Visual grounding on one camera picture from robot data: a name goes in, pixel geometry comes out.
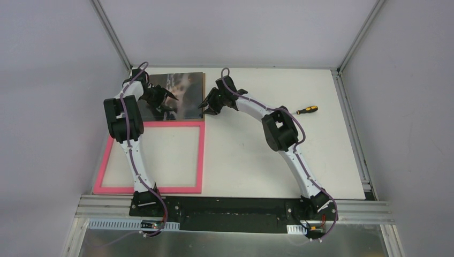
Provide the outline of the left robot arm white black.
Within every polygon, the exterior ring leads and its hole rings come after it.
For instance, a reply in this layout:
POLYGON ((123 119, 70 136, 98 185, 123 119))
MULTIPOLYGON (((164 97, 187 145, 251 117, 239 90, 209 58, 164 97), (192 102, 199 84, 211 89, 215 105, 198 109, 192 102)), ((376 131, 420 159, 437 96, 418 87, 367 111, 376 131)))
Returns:
POLYGON ((143 209, 153 217, 163 211, 165 204, 162 202, 156 180, 146 174, 141 142, 145 126, 138 101, 145 100, 150 107, 160 111, 173 111, 165 105, 168 98, 178 100, 164 87, 154 86, 144 69, 136 68, 131 71, 131 76, 124 80, 121 91, 115 97, 103 101, 108 132, 125 153, 133 177, 131 208, 143 209))

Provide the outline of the pink photo frame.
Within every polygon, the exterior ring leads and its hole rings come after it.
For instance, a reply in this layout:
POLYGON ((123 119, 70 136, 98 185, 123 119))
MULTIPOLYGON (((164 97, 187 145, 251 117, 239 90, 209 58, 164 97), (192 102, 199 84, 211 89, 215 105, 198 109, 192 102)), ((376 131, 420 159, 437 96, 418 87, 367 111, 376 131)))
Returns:
MULTIPOLYGON (((205 153, 205 123, 145 122, 142 144, 146 171, 163 194, 200 194, 205 153)), ((131 194, 133 177, 125 152, 111 137, 102 154, 93 192, 131 194)))

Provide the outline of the black screwdriver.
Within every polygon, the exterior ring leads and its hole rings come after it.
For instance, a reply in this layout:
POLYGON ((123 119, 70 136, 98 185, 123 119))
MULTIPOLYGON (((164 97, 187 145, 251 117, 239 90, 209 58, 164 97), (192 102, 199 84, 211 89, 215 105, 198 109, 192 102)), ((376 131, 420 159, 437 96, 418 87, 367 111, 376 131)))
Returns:
POLYGON ((293 112, 292 114, 293 115, 309 114, 309 113, 318 111, 318 109, 319 109, 318 106, 312 105, 312 106, 306 107, 304 109, 297 110, 297 111, 293 112))

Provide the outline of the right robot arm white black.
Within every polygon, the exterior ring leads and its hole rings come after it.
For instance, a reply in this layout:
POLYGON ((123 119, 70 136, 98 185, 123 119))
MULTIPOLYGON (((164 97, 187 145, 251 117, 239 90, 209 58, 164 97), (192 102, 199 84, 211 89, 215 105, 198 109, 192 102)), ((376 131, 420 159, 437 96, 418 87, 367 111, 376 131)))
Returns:
POLYGON ((244 89, 237 90, 228 75, 216 80, 198 108, 204 108, 207 115, 220 114, 223 107, 250 115, 260 121, 266 143, 271 150, 279 153, 294 175, 301 193, 304 213, 310 219, 318 219, 325 213, 332 197, 317 182, 300 152, 301 141, 298 129, 301 125, 284 106, 269 107, 253 98, 244 89))

